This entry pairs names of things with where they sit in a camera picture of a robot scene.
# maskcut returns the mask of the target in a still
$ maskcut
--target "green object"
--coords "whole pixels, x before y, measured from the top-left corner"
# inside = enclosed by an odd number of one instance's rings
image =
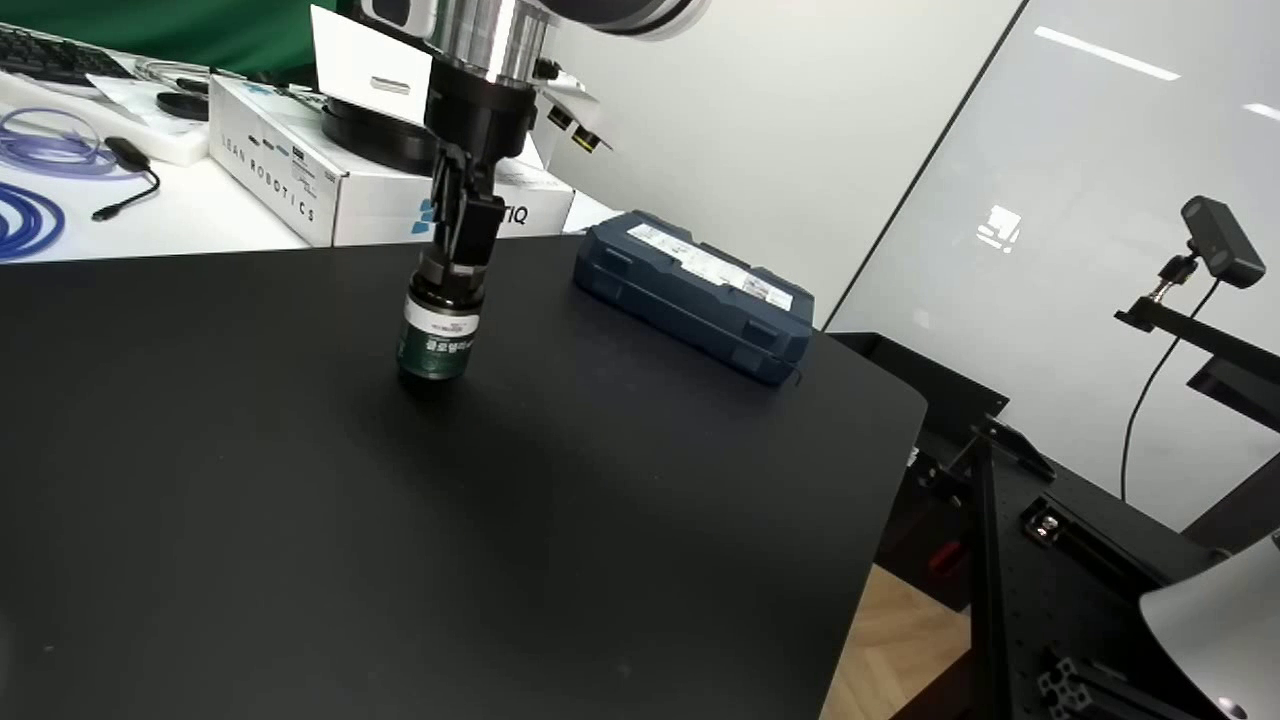
[[[312,62],[312,0],[5,0],[0,19],[234,71]]]

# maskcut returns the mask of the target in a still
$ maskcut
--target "floor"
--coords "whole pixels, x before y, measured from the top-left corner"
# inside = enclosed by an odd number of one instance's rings
[[[888,720],[964,647],[964,611],[873,566],[819,720]]]

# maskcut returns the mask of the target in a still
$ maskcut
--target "white wall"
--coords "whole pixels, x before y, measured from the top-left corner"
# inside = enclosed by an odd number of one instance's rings
[[[609,151],[539,125],[566,185],[817,290],[824,320],[1020,0],[711,0],[670,39],[560,22]]]
[[[1154,79],[1043,39],[1068,30],[1176,71]],[[1013,397],[1048,457],[1116,489],[1123,414],[1168,335],[1112,320],[1182,249],[1178,203],[1236,206],[1274,274],[1219,288],[1206,324],[1280,353],[1280,2],[1033,0],[920,190],[831,326],[880,326]],[[1013,250],[978,241],[1020,216]],[[1206,288],[1198,272],[1176,307]],[[1132,501],[1168,525],[1280,452],[1267,429],[1182,387],[1205,353],[1176,353],[1132,457]]]

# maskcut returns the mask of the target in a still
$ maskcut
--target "white box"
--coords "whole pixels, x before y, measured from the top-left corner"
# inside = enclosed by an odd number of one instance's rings
[[[337,149],[318,112],[260,85],[207,89],[207,151],[303,244],[415,244],[433,234],[433,177],[396,173]],[[536,158],[505,158],[500,234],[560,234],[571,189]]]

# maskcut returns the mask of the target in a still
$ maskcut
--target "blue box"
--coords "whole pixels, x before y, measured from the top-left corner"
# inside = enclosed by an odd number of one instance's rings
[[[587,228],[571,281],[764,385],[785,385],[812,339],[804,288],[648,210]]]

